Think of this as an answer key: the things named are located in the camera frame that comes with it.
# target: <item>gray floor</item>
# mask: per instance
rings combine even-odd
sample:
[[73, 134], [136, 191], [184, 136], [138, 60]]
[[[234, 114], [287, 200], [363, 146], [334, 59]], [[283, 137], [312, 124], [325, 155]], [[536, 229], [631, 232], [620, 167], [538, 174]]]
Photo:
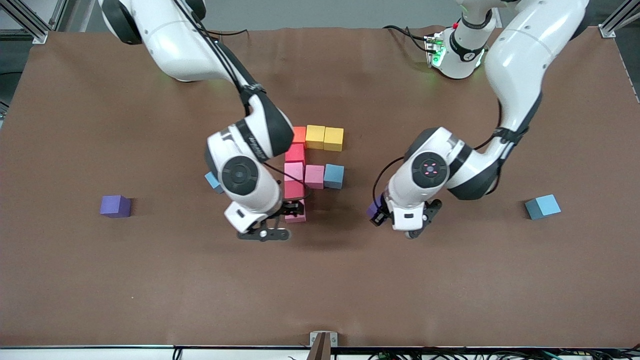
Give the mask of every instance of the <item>gray floor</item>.
[[[206, 0], [205, 26], [219, 31], [241, 29], [343, 27], [381, 28], [393, 24], [421, 28], [450, 25], [460, 17], [460, 8], [451, 0]], [[597, 25], [622, 0], [591, 0]], [[71, 9], [69, 31], [107, 31], [96, 1], [79, 0]], [[503, 23], [512, 18], [502, 11]], [[636, 88], [640, 86], [640, 20], [617, 31], [617, 43]], [[21, 71], [31, 43], [0, 41], [0, 73]], [[10, 103], [19, 75], [0, 75], [0, 100]]]

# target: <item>red block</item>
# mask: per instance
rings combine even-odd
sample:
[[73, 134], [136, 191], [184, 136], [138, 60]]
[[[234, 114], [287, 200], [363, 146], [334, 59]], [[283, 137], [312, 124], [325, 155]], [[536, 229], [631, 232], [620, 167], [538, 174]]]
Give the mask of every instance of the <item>red block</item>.
[[284, 182], [284, 198], [294, 199], [305, 195], [305, 186], [297, 181]]
[[[300, 200], [300, 202], [304, 205], [305, 201], [304, 200]], [[307, 221], [307, 209], [305, 208], [305, 213], [302, 215], [298, 215], [298, 216], [293, 216], [293, 215], [287, 215], [284, 217], [284, 220], [287, 223], [291, 223], [291, 222], [305, 222]]]
[[294, 126], [293, 127], [293, 143], [301, 143], [305, 147], [307, 146], [307, 127], [306, 126]]
[[305, 146], [301, 143], [295, 143], [291, 145], [289, 150], [284, 154], [284, 162], [301, 162], [303, 166], [306, 165], [307, 162], [305, 161]]

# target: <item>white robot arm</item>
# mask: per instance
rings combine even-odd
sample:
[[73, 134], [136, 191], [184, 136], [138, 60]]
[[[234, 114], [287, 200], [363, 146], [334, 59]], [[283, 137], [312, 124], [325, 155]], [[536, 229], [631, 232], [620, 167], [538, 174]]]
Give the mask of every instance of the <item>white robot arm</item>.
[[443, 187], [461, 200], [476, 200], [495, 189], [502, 165], [538, 110], [547, 67], [575, 36], [588, 2], [512, 1], [517, 16], [500, 34], [485, 63], [500, 104], [500, 124], [486, 151], [477, 152], [443, 127], [423, 131], [384, 194], [374, 199], [375, 211], [369, 215], [375, 225], [390, 217], [395, 230], [416, 238], [442, 205], [428, 200]]
[[247, 240], [286, 240], [290, 232], [266, 220], [301, 215], [299, 199], [283, 201], [262, 163], [291, 146], [291, 122], [236, 56], [201, 23], [202, 0], [99, 0], [111, 32], [127, 44], [145, 44], [158, 67], [180, 81], [226, 79], [236, 86], [246, 116], [207, 139], [205, 160], [232, 200], [227, 220]]

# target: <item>pink block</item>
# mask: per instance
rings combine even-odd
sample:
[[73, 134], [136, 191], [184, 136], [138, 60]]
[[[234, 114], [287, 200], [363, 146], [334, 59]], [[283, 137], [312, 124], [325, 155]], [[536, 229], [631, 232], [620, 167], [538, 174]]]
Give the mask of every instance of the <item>pink block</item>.
[[301, 162], [302, 165], [306, 165], [305, 161], [305, 146], [301, 143], [295, 143], [291, 145], [289, 150], [284, 153], [284, 162], [297, 163]]
[[[300, 202], [304, 205], [305, 201], [304, 200], [300, 200]], [[284, 217], [284, 220], [287, 223], [291, 223], [291, 222], [305, 222], [307, 221], [307, 208], [305, 207], [305, 213], [302, 215], [298, 215], [297, 217], [293, 216], [293, 215], [287, 215]]]
[[[305, 167], [304, 165], [302, 165], [302, 163], [284, 163], [284, 172], [285, 174], [291, 175], [300, 181], [304, 181], [305, 179], [305, 176], [304, 176]], [[290, 176], [285, 176], [284, 181], [295, 181], [295, 180], [291, 179]]]
[[305, 186], [297, 181], [284, 182], [284, 198], [295, 199], [305, 195]]
[[311, 189], [324, 189], [324, 166], [307, 165], [305, 184]]

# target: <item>foam block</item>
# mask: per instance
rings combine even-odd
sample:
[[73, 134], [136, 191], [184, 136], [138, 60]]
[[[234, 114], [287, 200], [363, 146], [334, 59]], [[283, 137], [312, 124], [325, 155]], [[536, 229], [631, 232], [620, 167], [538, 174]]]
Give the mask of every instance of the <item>foam block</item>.
[[342, 137], [344, 129], [340, 127], [327, 127], [324, 130], [324, 149], [329, 151], [342, 151]]
[[295, 143], [291, 145], [289, 150], [284, 154], [284, 162], [285, 163], [296, 163], [301, 162], [302, 165], [306, 165], [305, 161], [305, 146], [301, 143]]
[[305, 184], [311, 189], [324, 189], [324, 166], [307, 165]]
[[284, 198], [295, 199], [305, 195], [305, 186], [297, 181], [284, 182]]
[[324, 149], [324, 126], [307, 125], [307, 149]]
[[295, 179], [300, 181], [305, 180], [305, 167], [302, 163], [284, 163], [284, 172], [294, 178], [291, 179], [290, 176], [285, 176], [284, 181], [295, 181]]
[[383, 218], [383, 215], [378, 211], [378, 206], [382, 205], [382, 194], [376, 198], [376, 202], [371, 202], [371, 205], [369, 205], [369, 208], [367, 209], [367, 216], [369, 217], [369, 221], [376, 226], [380, 226], [382, 223], [387, 221], [387, 219]]
[[327, 164], [324, 168], [324, 187], [341, 189], [344, 179], [344, 167], [341, 165]]
[[[304, 205], [305, 201], [304, 200], [300, 200], [300, 202]], [[307, 221], [307, 208], [305, 207], [305, 213], [302, 215], [298, 215], [297, 217], [293, 216], [293, 215], [287, 215], [284, 217], [284, 221], [287, 223], [292, 223], [292, 222], [305, 222]]]
[[301, 143], [307, 146], [307, 127], [306, 126], [294, 126], [293, 127], [293, 143]]
[[216, 190], [216, 193], [225, 192], [225, 190], [222, 188], [222, 185], [220, 185], [220, 183], [218, 182], [218, 179], [216, 179], [216, 177], [213, 175], [211, 171], [208, 172], [207, 175], [204, 175], [204, 177], [209, 182], [209, 185], [211, 185], [213, 190]]
[[131, 200], [122, 195], [103, 196], [100, 215], [109, 218], [128, 218], [131, 215]]
[[558, 206], [556, 197], [553, 195], [537, 197], [527, 202], [525, 206], [527, 207], [531, 220], [546, 218], [560, 212], [560, 206]]

